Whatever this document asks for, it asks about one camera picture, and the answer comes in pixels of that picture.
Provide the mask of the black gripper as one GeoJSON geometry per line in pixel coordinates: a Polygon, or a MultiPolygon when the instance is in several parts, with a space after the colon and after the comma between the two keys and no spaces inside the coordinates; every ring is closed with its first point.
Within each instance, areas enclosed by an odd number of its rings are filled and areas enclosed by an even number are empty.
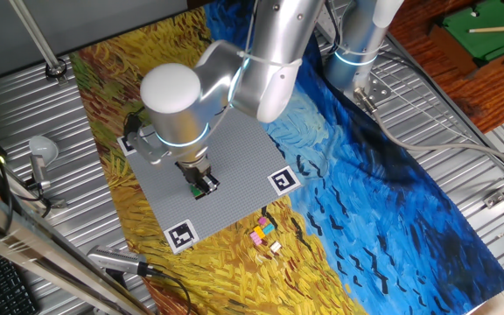
{"type": "Polygon", "coordinates": [[[192,162],[178,161],[176,166],[185,179],[203,193],[212,193],[218,188],[219,181],[211,174],[211,164],[207,157],[192,162]]]}

